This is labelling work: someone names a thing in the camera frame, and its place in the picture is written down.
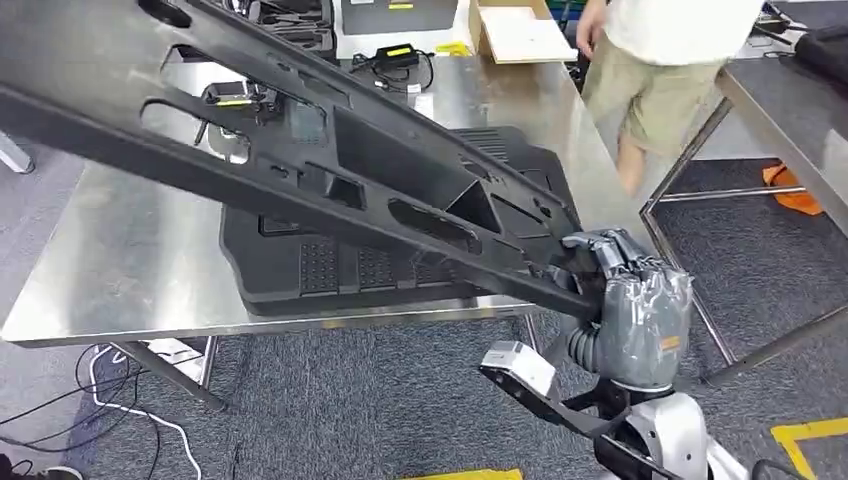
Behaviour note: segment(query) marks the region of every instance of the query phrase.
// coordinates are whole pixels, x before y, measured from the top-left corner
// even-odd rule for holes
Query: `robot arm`
[[[592,439],[603,478],[757,478],[707,433],[697,402],[672,387],[689,333],[689,274],[647,255],[622,230],[576,233],[562,244],[596,257],[606,279],[600,318],[562,332],[544,354],[496,342],[480,371],[536,416]],[[600,378],[561,401],[554,365],[566,355]],[[598,416],[585,413],[589,407]]]

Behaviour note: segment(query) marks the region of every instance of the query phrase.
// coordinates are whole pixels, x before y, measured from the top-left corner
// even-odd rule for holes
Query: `person's leg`
[[[643,183],[645,157],[673,160],[684,134],[715,83],[721,63],[653,66],[619,133],[618,171],[624,188],[636,196]]]
[[[624,191],[631,197],[635,196],[645,174],[645,150],[624,128],[618,134],[615,166]]]
[[[596,124],[611,114],[630,110],[634,99],[647,86],[653,67],[636,59],[613,45],[603,36],[595,47],[595,54],[583,87],[583,100]],[[638,186],[644,154],[630,141],[618,139],[615,155],[616,167],[628,193],[632,185]]]

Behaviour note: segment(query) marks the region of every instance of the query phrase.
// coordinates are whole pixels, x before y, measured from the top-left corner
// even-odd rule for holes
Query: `gray carpet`
[[[756,183],[760,166],[696,163],[676,188],[728,185],[740,178]],[[61,162],[51,167],[49,159],[39,167],[40,175],[56,178],[49,190],[22,201],[24,211],[44,211],[38,198],[48,191],[67,192],[79,173],[74,160],[68,160],[67,171]],[[46,201],[58,216],[63,197]],[[46,215],[38,218],[51,221]],[[826,217],[806,217],[761,198],[663,206],[659,218],[740,354],[848,300],[848,292],[840,288],[848,276],[846,240]],[[4,226],[16,221],[5,220]],[[33,233],[34,240],[43,245],[50,228],[40,236]],[[0,240],[23,235],[14,232],[7,228]],[[10,245],[12,241],[3,248],[12,252]],[[32,262],[36,254],[10,258],[14,255],[7,253],[4,258]],[[14,287],[15,278],[6,277],[5,285]],[[24,279],[25,274],[17,281]],[[543,330],[553,336],[556,322],[545,322]],[[848,414],[841,401],[848,391],[848,367],[842,362],[846,334],[813,341],[722,389],[694,389],[711,432],[749,466],[762,457],[785,462],[770,427]],[[594,478],[599,470],[588,442],[532,417],[475,371],[491,341],[523,335],[517,321],[478,321],[226,338],[212,389],[232,404],[228,412],[210,414],[150,375],[141,377],[141,403],[186,428],[204,478],[389,479],[484,467],[517,467],[529,479]],[[4,388],[2,413],[55,393],[39,390],[45,385],[55,389],[57,380],[66,388],[71,383],[70,362],[79,349],[45,353],[0,347],[4,354],[38,355],[12,358],[16,363],[6,365],[39,365],[50,375],[33,379],[30,367],[20,368],[17,384],[30,390],[22,398]],[[695,322],[682,375],[694,377],[718,365],[716,349]],[[591,386],[587,374],[574,367],[563,370],[566,393]],[[130,398],[121,401],[129,404]],[[14,433],[32,438],[65,428],[74,409],[56,410]],[[92,409],[84,399],[77,418]],[[75,431],[70,442],[84,440],[116,418],[111,414]],[[193,478],[179,436],[163,428],[162,439],[154,478]],[[143,479],[154,444],[150,422],[129,417],[114,434],[66,455],[65,461],[91,479]],[[844,447],[843,438],[802,445],[823,479],[848,478]],[[48,461],[37,459],[42,465]]]
[[[0,326],[59,220],[83,165],[71,155],[21,143],[37,168],[29,175],[19,175],[0,164]],[[73,388],[68,365],[73,365],[80,351],[82,347],[25,350],[0,342],[0,418],[31,407],[36,399]],[[5,425],[0,432],[18,439],[39,438],[70,426],[78,408],[79,400],[71,398],[49,411]],[[57,445],[64,443],[63,438],[57,440]],[[2,451],[13,461],[30,458],[38,465],[61,458],[5,445]]]

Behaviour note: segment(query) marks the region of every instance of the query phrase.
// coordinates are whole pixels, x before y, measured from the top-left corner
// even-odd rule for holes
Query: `stainless steel table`
[[[432,97],[434,120],[448,128],[520,128],[531,143],[559,155],[584,227],[624,227],[637,240],[650,241],[561,64],[495,66],[470,57],[437,58],[435,67],[436,82],[422,94]],[[195,64],[175,75],[199,93],[227,73]],[[112,342],[213,408],[223,408],[203,388],[217,335],[504,317],[537,308],[488,296],[298,317],[253,316],[221,253],[220,217],[219,203],[89,163],[6,321],[3,339],[24,347]],[[139,342],[192,336],[210,337],[203,386]]]
[[[784,11],[792,15],[791,7],[792,4],[787,4]],[[812,11],[820,18],[844,18],[829,16],[827,12],[834,8],[848,10],[848,3],[804,4],[803,8],[805,13]],[[804,16],[793,16],[793,19],[808,23],[813,28],[824,26],[815,25]],[[664,202],[807,191],[822,205],[842,232],[848,235],[848,97],[840,95],[830,85],[809,74],[790,68],[777,58],[731,62],[720,73],[716,84],[723,95],[722,100],[640,212],[661,253],[672,263],[678,264],[671,244],[653,216],[654,208]],[[731,109],[737,112],[758,140],[768,145],[795,173],[800,185],[667,194],[672,182],[680,176]],[[726,368],[707,377],[706,380],[713,385],[721,384],[815,335],[824,334],[848,322],[846,305],[739,359],[724,340],[697,291],[695,305],[727,364]]]

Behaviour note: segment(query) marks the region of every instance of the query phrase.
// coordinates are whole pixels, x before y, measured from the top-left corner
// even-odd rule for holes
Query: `yellow tape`
[[[406,480],[522,480],[521,470],[473,470],[470,472],[445,473],[427,477],[407,478]]]
[[[669,350],[672,348],[677,348],[680,346],[680,337],[674,335],[672,337],[665,337],[660,342],[660,348],[663,350]]]
[[[250,100],[226,100],[215,104],[216,107],[233,107],[236,105],[250,105]]]
[[[462,42],[443,43],[436,46],[436,52],[448,53],[453,57],[470,57],[471,49]]]
[[[798,425],[780,425],[772,428],[771,434],[777,443],[786,450],[786,454],[789,455],[789,459],[792,460],[792,464],[798,470],[798,473],[810,480],[815,480],[816,475],[810,468],[810,463],[804,458],[804,453],[801,452],[798,442],[813,438],[848,435],[848,417]]]
[[[386,56],[389,57],[397,57],[398,55],[403,55],[404,53],[412,53],[411,48],[399,48],[397,50],[391,50],[386,52]]]

